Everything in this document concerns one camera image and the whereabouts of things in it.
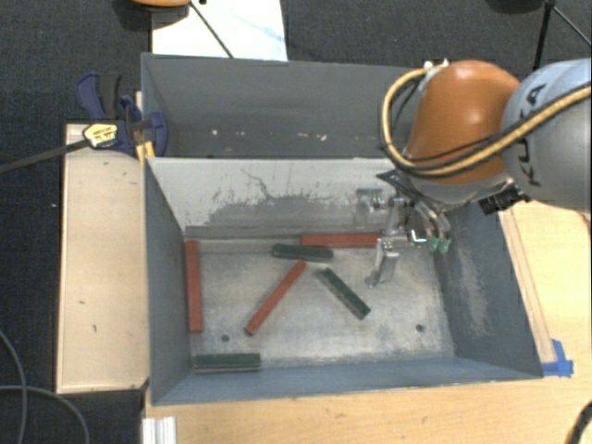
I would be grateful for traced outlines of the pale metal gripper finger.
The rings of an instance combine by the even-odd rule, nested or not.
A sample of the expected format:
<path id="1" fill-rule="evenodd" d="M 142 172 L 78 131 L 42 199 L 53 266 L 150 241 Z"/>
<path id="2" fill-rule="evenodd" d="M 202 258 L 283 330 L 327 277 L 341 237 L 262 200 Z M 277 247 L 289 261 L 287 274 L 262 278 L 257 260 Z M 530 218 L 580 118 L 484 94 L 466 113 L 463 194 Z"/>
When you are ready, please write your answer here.
<path id="1" fill-rule="evenodd" d="M 386 242 L 384 245 L 384 282 L 390 282 L 393 279 L 399 258 L 399 250 L 392 242 Z"/>
<path id="2" fill-rule="evenodd" d="M 378 240 L 376 243 L 375 259 L 371 269 L 371 272 L 366 279 L 366 284 L 369 288 L 373 288 L 380 283 L 382 277 L 382 270 L 385 263 L 385 247 L 383 241 Z"/>

